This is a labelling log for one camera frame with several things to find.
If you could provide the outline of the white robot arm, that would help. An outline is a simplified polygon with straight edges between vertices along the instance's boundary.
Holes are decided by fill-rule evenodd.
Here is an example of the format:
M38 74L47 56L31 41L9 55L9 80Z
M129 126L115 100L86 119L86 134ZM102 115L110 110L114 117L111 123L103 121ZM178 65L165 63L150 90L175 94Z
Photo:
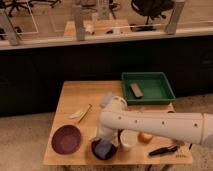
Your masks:
M126 101L112 97L99 114L97 136L111 141L117 131L133 130L213 148L213 114L127 111Z

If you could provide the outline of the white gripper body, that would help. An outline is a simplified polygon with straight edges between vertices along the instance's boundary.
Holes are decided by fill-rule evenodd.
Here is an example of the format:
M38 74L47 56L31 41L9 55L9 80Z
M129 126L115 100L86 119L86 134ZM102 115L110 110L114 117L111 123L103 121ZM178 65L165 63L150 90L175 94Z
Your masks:
M111 129L108 127L105 127L101 124L98 125L96 136L100 139L105 139L113 144L118 143L118 130L117 129Z

